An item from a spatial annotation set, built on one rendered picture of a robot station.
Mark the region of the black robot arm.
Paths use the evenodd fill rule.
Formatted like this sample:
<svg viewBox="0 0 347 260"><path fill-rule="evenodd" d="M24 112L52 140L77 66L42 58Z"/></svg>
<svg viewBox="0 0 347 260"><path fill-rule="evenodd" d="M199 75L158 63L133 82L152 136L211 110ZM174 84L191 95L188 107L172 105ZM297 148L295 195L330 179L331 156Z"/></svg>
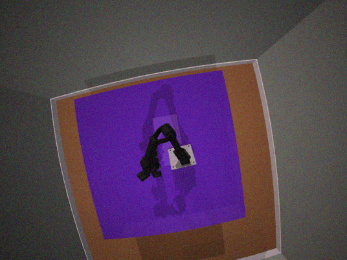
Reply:
<svg viewBox="0 0 347 260"><path fill-rule="evenodd" d="M163 133L165 138L157 139L161 132ZM157 168L159 166L156 162L152 162L153 156L155 154L157 146L159 144L167 143L168 141L170 141L173 145L173 148L175 149L173 153L181 162L181 165L190 163L191 156L187 153L187 151L184 148L181 148L181 146L179 145L176 139L176 132L174 131L174 129L171 127L170 124L163 124L156 130L156 132L152 136L150 136L150 141L146 149L146 154L144 157L142 157L140 161L142 171L139 174L137 174L137 177L142 182L150 176L150 173L155 173L157 171Z"/></svg>

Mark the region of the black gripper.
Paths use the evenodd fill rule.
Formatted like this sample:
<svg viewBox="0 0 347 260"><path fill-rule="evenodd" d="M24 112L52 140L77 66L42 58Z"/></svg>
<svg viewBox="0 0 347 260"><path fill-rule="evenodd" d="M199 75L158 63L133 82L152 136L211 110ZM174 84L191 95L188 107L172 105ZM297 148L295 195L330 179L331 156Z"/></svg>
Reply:
<svg viewBox="0 0 347 260"><path fill-rule="evenodd" d="M160 168L160 165L159 165L159 163L158 163L158 158L155 158L157 156L157 151L155 151L155 154L154 154L154 156L153 156L153 159L152 159L152 162L156 162L157 164L158 164L158 168L157 169L159 169ZM153 178L156 178L156 177L160 177L161 176L161 171L156 171L155 173L152 173L152 175L153 175Z"/></svg>

